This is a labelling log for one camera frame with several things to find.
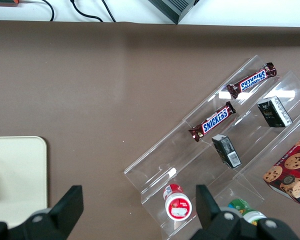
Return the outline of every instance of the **snickers bar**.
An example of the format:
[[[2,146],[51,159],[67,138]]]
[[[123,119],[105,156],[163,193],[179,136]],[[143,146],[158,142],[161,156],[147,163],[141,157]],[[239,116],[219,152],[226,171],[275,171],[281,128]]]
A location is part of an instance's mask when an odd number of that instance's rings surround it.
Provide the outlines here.
[[[274,77],[275,75],[277,75],[275,66],[272,62],[268,62],[253,75],[247,76],[245,79],[237,82],[236,84],[229,84],[226,87],[228,88],[231,96],[234,99],[237,99],[238,95],[246,89],[251,88],[263,80]]]
[[[232,107],[231,103],[228,101],[225,106],[219,108],[211,117],[207,118],[203,123],[191,128],[189,132],[192,134],[194,140],[199,142],[199,140],[205,136],[210,130],[215,128],[225,119],[227,119],[231,114],[236,113],[236,110]]]

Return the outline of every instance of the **cream plastic board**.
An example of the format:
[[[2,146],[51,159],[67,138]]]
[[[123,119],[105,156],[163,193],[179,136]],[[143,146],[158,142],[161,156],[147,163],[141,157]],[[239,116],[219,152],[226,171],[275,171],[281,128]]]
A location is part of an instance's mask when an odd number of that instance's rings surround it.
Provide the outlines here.
[[[46,142],[38,136],[0,137],[0,222],[16,227],[47,204]]]

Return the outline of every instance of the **green container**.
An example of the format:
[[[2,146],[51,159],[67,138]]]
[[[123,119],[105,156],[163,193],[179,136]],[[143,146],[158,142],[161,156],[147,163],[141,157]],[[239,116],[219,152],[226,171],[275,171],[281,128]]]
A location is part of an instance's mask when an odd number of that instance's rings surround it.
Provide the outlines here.
[[[235,199],[232,202],[229,203],[228,205],[229,208],[233,208],[238,210],[243,218],[250,224],[257,225],[258,221],[260,219],[265,219],[267,218],[265,215],[263,215],[261,212],[254,210],[251,208],[249,203],[247,203],[243,199]]]

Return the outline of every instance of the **white desk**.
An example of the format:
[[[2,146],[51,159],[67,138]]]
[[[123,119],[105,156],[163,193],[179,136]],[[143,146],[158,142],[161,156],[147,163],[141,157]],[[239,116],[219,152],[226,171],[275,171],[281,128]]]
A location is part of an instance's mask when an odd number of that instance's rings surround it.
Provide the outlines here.
[[[96,21],[79,15],[70,0],[48,1],[55,10],[55,21]],[[148,0],[105,1],[118,22],[173,24]],[[83,13],[111,22],[101,0],[76,0],[75,3]],[[48,21],[50,18],[51,10],[41,0],[20,0],[17,7],[0,6],[0,20]],[[180,24],[300,27],[300,0],[201,0]]]

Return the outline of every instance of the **black box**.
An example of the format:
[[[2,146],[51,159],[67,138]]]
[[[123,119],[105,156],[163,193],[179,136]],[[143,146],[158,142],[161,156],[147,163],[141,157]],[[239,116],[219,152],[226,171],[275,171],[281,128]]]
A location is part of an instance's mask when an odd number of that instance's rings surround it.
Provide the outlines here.
[[[229,137],[218,134],[212,138],[212,142],[222,161],[232,169],[241,165],[238,154]]]
[[[200,0],[149,0],[175,24],[196,5]]]
[[[277,96],[262,99],[258,101],[257,106],[269,127],[283,128],[292,123],[289,114]]]

